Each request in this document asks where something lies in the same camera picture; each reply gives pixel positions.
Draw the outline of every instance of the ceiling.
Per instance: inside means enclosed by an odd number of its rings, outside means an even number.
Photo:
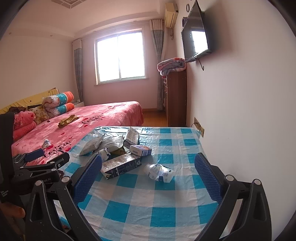
[[[165,2],[171,1],[30,0],[7,33],[73,40],[126,22],[163,18]]]

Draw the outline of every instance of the ceiling decoration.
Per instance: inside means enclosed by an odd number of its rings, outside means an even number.
[[[74,8],[78,4],[84,2],[86,0],[52,0],[52,2],[55,2],[57,4],[60,4],[66,8]]]

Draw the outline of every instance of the pink pillow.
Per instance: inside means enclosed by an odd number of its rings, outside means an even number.
[[[35,114],[31,111],[21,111],[19,114],[15,114],[15,121],[13,129],[17,130],[27,124],[32,123],[35,120]]]
[[[17,130],[13,131],[13,141],[17,141],[21,139],[24,135],[35,129],[36,127],[36,122],[31,122],[30,124],[23,126]]]

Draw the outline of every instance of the window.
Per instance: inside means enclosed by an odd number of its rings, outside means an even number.
[[[96,45],[99,82],[145,78],[142,32],[119,34]]]

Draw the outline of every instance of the tv screen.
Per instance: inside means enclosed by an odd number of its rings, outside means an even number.
[[[204,13],[195,1],[187,21],[182,29],[185,61],[192,62],[211,53],[207,29],[204,25]]]

